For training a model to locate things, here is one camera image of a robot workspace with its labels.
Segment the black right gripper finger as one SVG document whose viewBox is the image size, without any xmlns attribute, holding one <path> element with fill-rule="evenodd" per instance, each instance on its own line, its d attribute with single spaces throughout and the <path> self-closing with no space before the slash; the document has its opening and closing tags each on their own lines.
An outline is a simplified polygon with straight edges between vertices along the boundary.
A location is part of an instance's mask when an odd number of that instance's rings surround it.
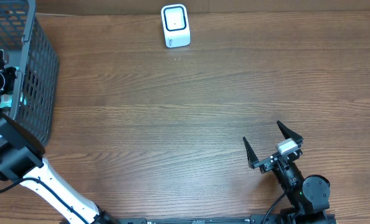
<svg viewBox="0 0 370 224">
<path fill-rule="evenodd" d="M 277 121 L 277 125 L 285 139 L 292 139 L 296 142 L 298 146 L 301 146 L 303 144 L 304 138 L 297 134 L 296 132 L 292 131 L 288 127 L 286 127 L 281 121 Z"/>
<path fill-rule="evenodd" d="M 259 163 L 259 159 L 256 156 L 256 154 L 254 153 L 254 150 L 252 149 L 252 147 L 251 147 L 250 143 L 248 142 L 248 140 L 246 139 L 246 137 L 243 137 L 243 142 L 244 142 L 244 146 L 245 146 L 246 152 L 247 152 L 248 165 L 251 169 L 254 169 L 255 165 L 257 163 Z"/>
</svg>

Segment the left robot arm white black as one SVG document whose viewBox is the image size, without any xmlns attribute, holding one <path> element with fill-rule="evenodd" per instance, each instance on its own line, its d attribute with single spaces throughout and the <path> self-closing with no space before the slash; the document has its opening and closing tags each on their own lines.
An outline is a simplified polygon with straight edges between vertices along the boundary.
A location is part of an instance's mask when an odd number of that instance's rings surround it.
<svg viewBox="0 0 370 224">
<path fill-rule="evenodd" d="M 69 223 L 116 223 L 108 212 L 80 195 L 44 157 L 43 145 L 28 130 L 0 111 L 0 180 L 28 188 L 54 207 Z"/>
</svg>

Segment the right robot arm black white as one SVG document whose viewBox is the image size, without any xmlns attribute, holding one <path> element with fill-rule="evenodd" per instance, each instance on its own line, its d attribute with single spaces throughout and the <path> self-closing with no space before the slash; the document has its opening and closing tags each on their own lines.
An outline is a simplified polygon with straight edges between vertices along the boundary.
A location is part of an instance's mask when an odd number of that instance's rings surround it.
<svg viewBox="0 0 370 224">
<path fill-rule="evenodd" d="M 257 223 L 335 223 L 329 209 L 330 181 L 322 175 L 304 177 L 295 164 L 303 154 L 303 137 L 277 121 L 284 141 L 276 145 L 276 153 L 260 160 L 246 138 L 243 142 L 248 165 L 261 173 L 273 172 L 283 193 L 272 203 L 266 214 L 250 217 Z"/>
</svg>

